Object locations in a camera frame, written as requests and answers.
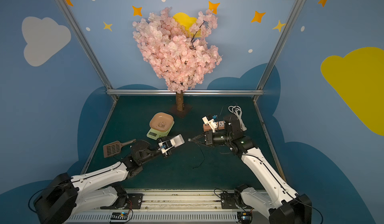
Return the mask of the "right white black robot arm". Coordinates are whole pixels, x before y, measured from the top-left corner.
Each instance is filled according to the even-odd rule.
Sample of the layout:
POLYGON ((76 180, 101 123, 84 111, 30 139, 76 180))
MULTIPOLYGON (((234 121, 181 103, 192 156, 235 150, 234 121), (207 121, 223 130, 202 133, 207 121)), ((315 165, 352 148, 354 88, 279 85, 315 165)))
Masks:
POLYGON ((224 146, 238 156, 254 173, 268 193, 266 196, 252 187, 236 189, 238 199, 245 206, 252 207, 269 220, 271 224, 310 224, 315 208, 310 198, 299 195, 274 170, 261 149, 245 134, 240 119, 230 114, 223 121, 209 115, 202 118, 204 132, 190 139, 190 142, 208 147, 224 146))

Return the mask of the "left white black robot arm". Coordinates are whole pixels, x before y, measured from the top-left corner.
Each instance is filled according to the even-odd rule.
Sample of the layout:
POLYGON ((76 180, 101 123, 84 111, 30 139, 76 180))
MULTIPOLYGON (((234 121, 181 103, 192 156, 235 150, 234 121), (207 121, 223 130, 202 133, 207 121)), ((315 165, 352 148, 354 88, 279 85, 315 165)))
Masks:
POLYGON ((167 157, 171 149, 182 145, 179 136, 158 139, 152 149, 146 141, 131 147, 131 153, 115 164, 97 171, 69 176, 62 173, 50 184, 35 193, 28 207, 37 214, 41 224, 63 224, 71 216, 100 207, 124 205, 127 193, 118 183, 136 176, 143 164, 159 155, 167 157))

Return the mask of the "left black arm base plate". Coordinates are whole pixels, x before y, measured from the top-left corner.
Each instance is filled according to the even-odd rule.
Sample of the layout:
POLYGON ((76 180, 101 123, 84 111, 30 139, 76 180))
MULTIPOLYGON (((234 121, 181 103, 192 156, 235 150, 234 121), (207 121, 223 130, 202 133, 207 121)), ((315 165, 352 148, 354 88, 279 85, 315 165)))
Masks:
POLYGON ((100 207, 101 210, 139 210, 143 203, 144 195, 141 193, 128 193, 118 197, 118 199, 111 206, 100 207))

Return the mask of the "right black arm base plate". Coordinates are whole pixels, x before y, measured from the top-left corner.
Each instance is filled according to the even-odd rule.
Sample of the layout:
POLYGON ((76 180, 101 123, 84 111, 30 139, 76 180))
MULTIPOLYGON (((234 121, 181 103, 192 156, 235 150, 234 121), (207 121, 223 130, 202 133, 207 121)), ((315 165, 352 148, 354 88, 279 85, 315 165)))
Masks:
POLYGON ((221 193, 220 199, 222 209, 239 209, 233 193, 221 193))

